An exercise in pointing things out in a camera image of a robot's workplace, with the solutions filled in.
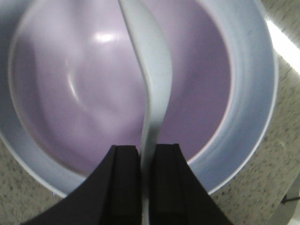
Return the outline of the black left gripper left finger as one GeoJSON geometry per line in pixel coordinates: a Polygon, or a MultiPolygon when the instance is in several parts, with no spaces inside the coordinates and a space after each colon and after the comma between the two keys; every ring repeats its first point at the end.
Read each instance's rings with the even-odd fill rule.
{"type": "Polygon", "coordinates": [[[140,158],[135,146],[113,145],[92,174],[27,225],[140,225],[140,158]]]}

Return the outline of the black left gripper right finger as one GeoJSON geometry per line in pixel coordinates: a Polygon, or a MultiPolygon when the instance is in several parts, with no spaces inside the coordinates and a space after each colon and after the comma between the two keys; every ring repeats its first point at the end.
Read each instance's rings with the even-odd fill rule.
{"type": "Polygon", "coordinates": [[[232,224],[196,178],[178,144],[157,145],[151,172],[150,224],[232,224]]]}

